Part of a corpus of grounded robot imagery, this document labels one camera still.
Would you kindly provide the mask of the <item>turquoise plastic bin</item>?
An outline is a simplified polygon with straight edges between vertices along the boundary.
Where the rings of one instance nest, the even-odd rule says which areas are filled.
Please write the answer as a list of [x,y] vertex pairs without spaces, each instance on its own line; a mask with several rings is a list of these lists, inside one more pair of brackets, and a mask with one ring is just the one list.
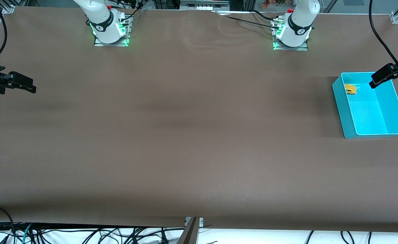
[[[372,72],[341,73],[332,85],[346,139],[398,136],[398,95],[392,80],[377,88],[369,86]],[[347,95],[344,84],[357,87]]]

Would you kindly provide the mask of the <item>colourful background objects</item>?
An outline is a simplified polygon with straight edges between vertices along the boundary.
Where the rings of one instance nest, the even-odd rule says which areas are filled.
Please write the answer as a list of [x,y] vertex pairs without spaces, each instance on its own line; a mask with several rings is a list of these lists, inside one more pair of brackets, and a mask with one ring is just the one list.
[[287,4],[287,0],[264,0],[261,4],[262,9],[268,9],[270,6],[281,6]]

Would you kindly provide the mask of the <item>brown table mat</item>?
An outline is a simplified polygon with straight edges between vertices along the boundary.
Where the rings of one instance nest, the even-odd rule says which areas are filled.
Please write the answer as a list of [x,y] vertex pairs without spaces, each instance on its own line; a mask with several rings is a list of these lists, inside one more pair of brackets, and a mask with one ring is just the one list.
[[37,87],[0,95],[14,221],[398,232],[398,136],[345,139],[332,91],[390,62],[367,15],[319,15],[306,52],[208,11],[146,11],[128,47],[85,20],[5,16],[0,65]]

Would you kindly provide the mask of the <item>grey background device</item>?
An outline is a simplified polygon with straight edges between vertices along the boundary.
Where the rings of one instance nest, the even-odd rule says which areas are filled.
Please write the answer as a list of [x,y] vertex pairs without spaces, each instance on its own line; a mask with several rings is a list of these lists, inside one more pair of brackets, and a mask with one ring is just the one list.
[[179,0],[180,10],[229,11],[229,0]]

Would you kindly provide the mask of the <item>grey diagonal metal bar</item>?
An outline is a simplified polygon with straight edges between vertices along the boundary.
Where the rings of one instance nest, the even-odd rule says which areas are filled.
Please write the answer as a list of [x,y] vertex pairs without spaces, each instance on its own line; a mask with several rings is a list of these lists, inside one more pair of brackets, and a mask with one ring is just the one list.
[[187,227],[183,230],[176,244],[197,244],[199,233],[199,217],[193,217]]

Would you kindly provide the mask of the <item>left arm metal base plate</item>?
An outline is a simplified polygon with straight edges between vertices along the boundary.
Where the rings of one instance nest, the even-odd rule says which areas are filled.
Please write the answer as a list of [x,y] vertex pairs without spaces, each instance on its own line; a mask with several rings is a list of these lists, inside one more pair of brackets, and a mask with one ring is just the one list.
[[284,19],[274,18],[270,21],[273,35],[273,49],[274,50],[288,50],[288,51],[307,51],[309,33],[312,28],[305,29],[292,29],[287,26]]

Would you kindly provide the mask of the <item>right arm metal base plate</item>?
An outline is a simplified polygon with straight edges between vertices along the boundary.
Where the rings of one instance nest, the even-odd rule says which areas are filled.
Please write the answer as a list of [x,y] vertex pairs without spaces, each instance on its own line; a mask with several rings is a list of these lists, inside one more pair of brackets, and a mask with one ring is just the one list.
[[130,35],[132,31],[132,18],[121,21],[120,23],[113,24],[111,28],[114,28],[114,31],[106,32],[105,35],[100,35],[104,40],[114,40],[112,43],[104,43],[102,42],[96,34],[96,31],[93,29],[92,33],[95,37],[94,45],[95,46],[114,46],[114,47],[128,47],[130,42]]

